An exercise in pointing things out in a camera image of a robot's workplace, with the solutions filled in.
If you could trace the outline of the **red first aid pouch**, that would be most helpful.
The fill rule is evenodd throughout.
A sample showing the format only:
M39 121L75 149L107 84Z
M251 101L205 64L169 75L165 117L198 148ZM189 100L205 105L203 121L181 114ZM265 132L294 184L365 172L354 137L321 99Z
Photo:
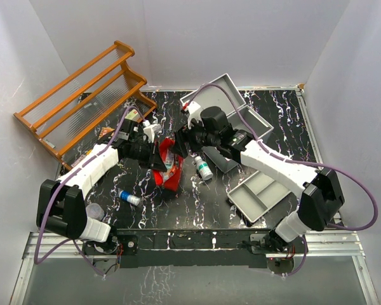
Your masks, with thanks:
M182 174L184 159L171 150L175 144L173 139L165 138L159 145L159 152L166 167L165 172L153 170L154 180L157 186L169 191L177 192Z

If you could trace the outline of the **bandage packet bundle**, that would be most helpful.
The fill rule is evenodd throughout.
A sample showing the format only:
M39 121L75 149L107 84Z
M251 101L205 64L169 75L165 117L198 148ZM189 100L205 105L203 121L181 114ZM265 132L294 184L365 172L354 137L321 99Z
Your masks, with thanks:
M177 171L177 159L175 154L172 153L170 150L167 150L166 152L164 164L166 165L167 171L163 172L161 176L163 178L163 181L166 181L172 176L174 176L174 174Z

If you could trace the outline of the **white green-label pill bottle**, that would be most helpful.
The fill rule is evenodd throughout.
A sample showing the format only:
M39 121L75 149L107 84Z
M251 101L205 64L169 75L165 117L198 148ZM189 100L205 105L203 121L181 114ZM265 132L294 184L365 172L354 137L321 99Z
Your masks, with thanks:
M194 158L194 161L196 163L196 168L201 178L204 181L210 180L213 177L213 173L210 170L207 162L205 162L200 156L196 156Z

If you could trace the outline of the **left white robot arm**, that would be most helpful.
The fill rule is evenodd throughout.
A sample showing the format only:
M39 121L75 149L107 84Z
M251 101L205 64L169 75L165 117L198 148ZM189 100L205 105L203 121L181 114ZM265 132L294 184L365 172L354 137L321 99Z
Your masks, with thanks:
M110 131L99 138L91 152L72 170L57 180L47 179L41 184L37 226L45 221L47 231L71 240L94 241L102 252L113 253L118 237L111 233L108 224L87 216L85 199L93 186L122 159L136 160L142 168L165 171L156 140L161 130L160 124L126 119L116 136Z

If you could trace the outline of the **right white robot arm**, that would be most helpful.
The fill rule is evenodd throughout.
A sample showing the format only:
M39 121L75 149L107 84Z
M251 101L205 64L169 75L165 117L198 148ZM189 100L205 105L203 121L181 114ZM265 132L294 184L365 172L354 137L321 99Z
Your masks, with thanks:
M255 139L251 132L233 128L218 106L203 109L198 103L189 102L182 111L187 115L187 124L175 132L175 154L186 158L204 147L214 147L223 157L274 179L299 200L298 208L265 237L268 247L285 252L298 236L310 230L323 231L344 204L333 169L295 163Z

